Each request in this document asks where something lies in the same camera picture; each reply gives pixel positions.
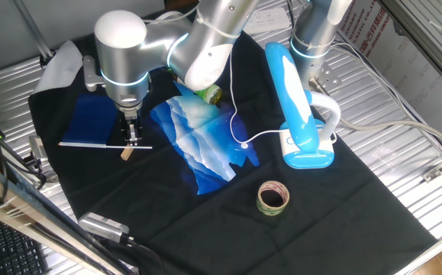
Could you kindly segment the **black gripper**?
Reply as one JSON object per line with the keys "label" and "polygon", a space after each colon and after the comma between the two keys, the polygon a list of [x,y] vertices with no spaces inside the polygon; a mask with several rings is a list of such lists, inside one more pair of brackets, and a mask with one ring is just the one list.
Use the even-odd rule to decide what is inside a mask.
{"label": "black gripper", "polygon": [[140,111],[126,111],[121,115],[121,127],[123,131],[127,130],[127,144],[136,146],[138,142],[137,132],[142,129]]}

